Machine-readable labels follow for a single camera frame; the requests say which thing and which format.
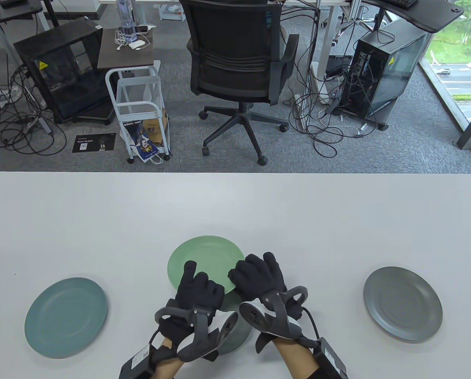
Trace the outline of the person's left hand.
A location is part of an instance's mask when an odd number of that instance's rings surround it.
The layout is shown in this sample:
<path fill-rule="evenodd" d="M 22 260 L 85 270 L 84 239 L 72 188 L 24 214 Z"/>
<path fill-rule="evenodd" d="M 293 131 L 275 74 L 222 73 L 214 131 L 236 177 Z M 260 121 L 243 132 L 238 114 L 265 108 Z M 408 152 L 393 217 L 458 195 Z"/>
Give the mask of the person's left hand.
<path fill-rule="evenodd" d="M 172 342 L 183 362 L 210 354 L 214 348 L 208 327 L 224 300 L 224 287 L 210 280 L 205 272 L 196 273 L 196 262 L 187 261 L 177 293 L 167 307 L 187 313 L 187 318 L 170 315 L 158 322 L 159 333 Z"/>

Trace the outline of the person's right hand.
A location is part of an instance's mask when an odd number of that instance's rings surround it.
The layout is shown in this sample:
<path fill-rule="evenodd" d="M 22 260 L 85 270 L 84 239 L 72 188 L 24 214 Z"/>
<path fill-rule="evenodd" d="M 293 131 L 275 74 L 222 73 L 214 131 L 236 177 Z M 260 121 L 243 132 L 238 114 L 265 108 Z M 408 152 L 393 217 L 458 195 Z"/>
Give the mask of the person's right hand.
<path fill-rule="evenodd" d="M 288 291 L 280 265 L 270 251 L 264 253 L 263 258 L 255 254 L 247 255 L 244 260 L 237 262 L 227 276 L 243 301 L 259 299 L 270 311 L 274 309 L 271 303 L 265 301 L 264 295 Z"/>

